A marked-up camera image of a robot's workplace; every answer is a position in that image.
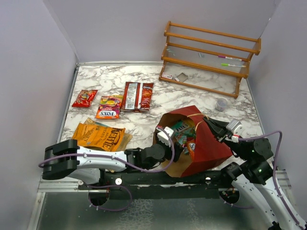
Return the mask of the teal snack packet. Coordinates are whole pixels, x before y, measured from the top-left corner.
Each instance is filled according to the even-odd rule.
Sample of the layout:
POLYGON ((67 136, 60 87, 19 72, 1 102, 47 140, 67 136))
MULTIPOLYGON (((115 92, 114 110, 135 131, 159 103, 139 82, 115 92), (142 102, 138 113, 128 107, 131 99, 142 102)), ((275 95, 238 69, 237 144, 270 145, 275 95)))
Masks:
POLYGON ((180 144, 180 146, 183 148, 183 153, 188 154, 188 147, 187 144, 189 141, 195 139, 196 134, 188 133, 187 135, 184 133, 175 133, 175 139, 180 144))

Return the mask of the teal Fox's mint bag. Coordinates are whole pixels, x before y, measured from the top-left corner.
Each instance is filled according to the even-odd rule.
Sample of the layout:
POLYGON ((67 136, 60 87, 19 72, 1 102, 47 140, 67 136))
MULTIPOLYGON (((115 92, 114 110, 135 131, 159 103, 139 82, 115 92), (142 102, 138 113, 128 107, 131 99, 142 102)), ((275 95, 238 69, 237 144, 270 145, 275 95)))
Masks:
POLYGON ((195 132, 195 124, 191 119, 177 121, 171 128, 180 134, 192 135, 195 132))

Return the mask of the brown red paper bag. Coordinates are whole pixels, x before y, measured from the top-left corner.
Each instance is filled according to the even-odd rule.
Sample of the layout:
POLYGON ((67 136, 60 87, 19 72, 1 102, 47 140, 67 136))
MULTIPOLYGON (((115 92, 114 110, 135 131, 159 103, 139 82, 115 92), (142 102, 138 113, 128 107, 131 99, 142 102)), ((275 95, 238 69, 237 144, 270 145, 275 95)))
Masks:
POLYGON ((196 106, 183 107, 162 115, 158 125, 171 127, 176 122, 187 118, 193 121, 196 128, 196 146, 194 153, 189 156, 183 153, 177 161, 162 162, 165 172, 171 177, 186 177, 215 168, 232 156, 229 147, 218 142, 211 133, 209 126, 203 120, 204 113, 196 106))

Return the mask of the red Doritos chip bag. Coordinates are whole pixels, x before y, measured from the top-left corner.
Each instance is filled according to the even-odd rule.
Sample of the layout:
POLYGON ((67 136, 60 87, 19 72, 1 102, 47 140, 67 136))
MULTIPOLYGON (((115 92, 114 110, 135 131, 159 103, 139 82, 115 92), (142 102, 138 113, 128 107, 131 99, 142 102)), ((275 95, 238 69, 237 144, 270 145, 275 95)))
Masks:
POLYGON ((154 83, 126 82, 121 110, 148 112, 153 95, 154 83))

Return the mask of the orange yellow chip bag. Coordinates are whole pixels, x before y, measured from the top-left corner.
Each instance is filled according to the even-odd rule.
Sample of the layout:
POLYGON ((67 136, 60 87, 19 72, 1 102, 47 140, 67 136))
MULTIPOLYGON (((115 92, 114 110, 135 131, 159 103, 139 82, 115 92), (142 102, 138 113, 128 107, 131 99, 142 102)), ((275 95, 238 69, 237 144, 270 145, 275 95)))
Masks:
POLYGON ((124 128, 98 126, 80 123, 72 139, 77 140, 79 146, 98 148, 103 151, 117 151, 123 141, 124 128))

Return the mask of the orange Fox's candy bag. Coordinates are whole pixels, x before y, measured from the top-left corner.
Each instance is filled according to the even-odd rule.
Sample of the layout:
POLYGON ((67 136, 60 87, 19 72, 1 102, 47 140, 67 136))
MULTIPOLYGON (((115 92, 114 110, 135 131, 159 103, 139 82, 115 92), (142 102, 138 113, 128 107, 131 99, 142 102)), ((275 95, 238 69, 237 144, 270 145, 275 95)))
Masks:
POLYGON ((96 113, 97 119, 119 119, 123 95, 102 96, 96 113))
POLYGON ((196 146, 195 140, 187 142, 187 150, 192 160, 194 160, 195 146, 196 146))

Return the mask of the red snack packet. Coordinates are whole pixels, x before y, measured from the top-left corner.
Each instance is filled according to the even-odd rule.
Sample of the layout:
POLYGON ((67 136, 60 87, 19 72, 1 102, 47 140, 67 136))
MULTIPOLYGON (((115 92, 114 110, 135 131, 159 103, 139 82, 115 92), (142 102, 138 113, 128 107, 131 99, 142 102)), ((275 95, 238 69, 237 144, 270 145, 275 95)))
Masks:
POLYGON ((72 107, 89 108, 98 90, 81 90, 72 107))

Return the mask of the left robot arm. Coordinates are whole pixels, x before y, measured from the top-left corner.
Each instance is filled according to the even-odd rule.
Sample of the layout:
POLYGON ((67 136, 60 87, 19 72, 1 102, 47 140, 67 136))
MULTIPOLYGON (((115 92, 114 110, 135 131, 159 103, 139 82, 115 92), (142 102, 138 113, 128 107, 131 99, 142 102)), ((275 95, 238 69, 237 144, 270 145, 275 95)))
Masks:
POLYGON ((77 140, 69 139, 45 149, 44 160, 38 167, 43 169, 43 179, 57 180, 72 176, 82 169, 98 169, 119 172, 140 171, 155 172, 157 163, 169 160, 169 163, 157 172, 166 170, 171 163, 178 161, 183 148, 178 142, 173 147, 158 141, 144 149, 126 149, 122 151, 100 151, 78 146, 77 140))

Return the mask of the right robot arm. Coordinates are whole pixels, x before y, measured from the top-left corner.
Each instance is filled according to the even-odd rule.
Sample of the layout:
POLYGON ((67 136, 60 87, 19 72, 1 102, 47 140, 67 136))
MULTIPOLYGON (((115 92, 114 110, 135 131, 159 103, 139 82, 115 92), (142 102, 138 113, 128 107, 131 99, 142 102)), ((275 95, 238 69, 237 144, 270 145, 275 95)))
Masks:
POLYGON ((225 143, 232 154, 244 160, 233 162, 221 169, 220 181, 225 187, 234 187, 261 214, 269 230, 305 230, 306 221, 300 217, 276 179, 276 165, 268 159, 277 156, 272 152, 267 135, 241 137, 242 123, 233 119, 229 123, 205 116, 217 141, 225 143))

